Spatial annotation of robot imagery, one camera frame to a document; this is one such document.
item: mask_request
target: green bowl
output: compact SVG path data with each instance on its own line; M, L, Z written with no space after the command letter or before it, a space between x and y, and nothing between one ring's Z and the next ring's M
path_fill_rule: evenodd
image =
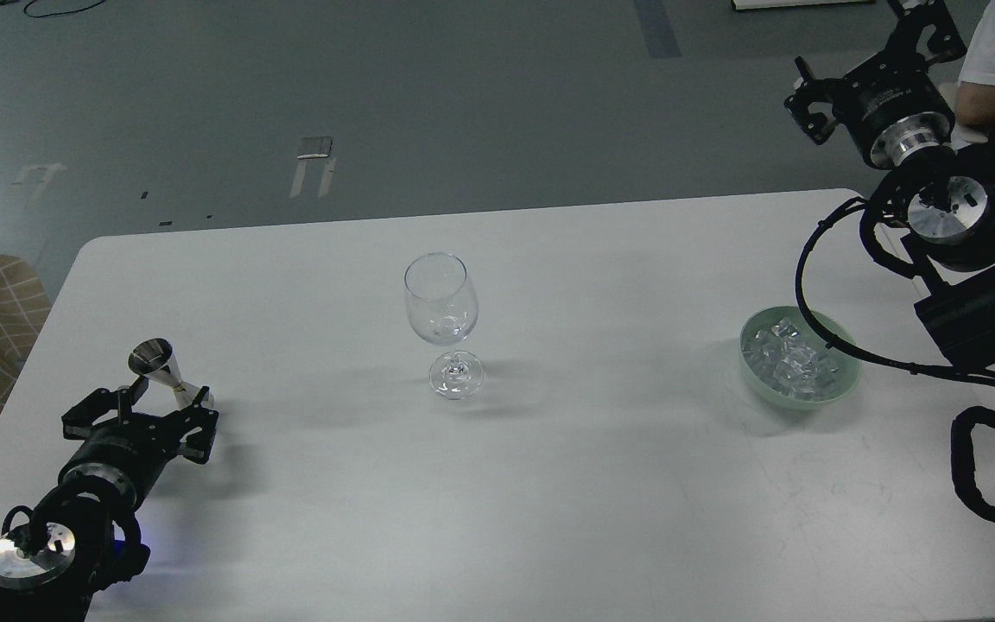
M842 339L854 343L852 336L832 318L828 318L824 314L817 314L816 311L813 314L821 320L821 323L828 330L836 333ZM759 374L759 370L751 367L751 363L747 362L747 358L744 357L745 344L749 343L759 330L770 329L778 321L781 321L782 318L789 319L794 324L794 327L797 327L799 332L801 332L801 337L805 339L807 346L812 347L817 352L824 350L824 340L814 333L812 327L805 322L804 316L801 315L801 311L797 307L771 307L759 311L743 324L743 330L739 331L738 347L735 349L746 385L751 387L751 390L754 390L762 399L770 402L770 404L782 407L782 409L793 410L818 409L821 406L837 402L842 397L845 397L846 394L852 392L854 386L858 384L858 378L861 375L861 363L858 359L849 357L849 355L836 349L828 350L828 355L832 357L834 363L838 366L838 370L821 372L821 375L826 375L833 382L832 389L826 392L824 397L791 397L789 394L778 390L779 385L773 378L773 374L761 375Z

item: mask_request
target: metal disc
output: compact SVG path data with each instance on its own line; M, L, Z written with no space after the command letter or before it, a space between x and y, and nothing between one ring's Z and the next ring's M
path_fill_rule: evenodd
M939 209L917 194L909 203L909 227L929 243L957 244L982 221L988 196L982 185L970 177L951 177L947 203L947 209Z
M10 536L0 538L0 587L29 590L64 574L75 559L75 535L63 524L48 524L48 545L25 555Z

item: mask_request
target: white table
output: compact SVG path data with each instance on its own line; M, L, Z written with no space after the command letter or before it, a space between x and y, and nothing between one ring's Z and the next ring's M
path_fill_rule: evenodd
M138 512L153 559L88 619L972 619L995 526L957 501L963 385L869 366L790 416L738 378L846 190L102 238L0 420L0 521L55 484L60 414L165 336L222 412ZM457 252L482 393L429 392L402 272ZM807 282L862 344L939 361L907 281L830 233ZM154 385L138 404L174 407ZM979 438L995 503L995 437Z

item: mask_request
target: jigger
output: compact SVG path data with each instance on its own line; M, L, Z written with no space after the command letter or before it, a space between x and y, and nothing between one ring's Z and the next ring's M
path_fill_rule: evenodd
M179 409L185 409L198 395L199 387L182 381L179 366L174 362L174 349L166 339L149 339L134 347L130 354L130 370L151 381L170 386ZM206 397L202 398L202 406L212 409L212 393L206 393Z

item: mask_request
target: glass base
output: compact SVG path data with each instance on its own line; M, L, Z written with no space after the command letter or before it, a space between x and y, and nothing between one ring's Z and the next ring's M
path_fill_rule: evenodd
M429 367L432 390L447 399L474 395L485 378L482 363L470 352L446 352Z

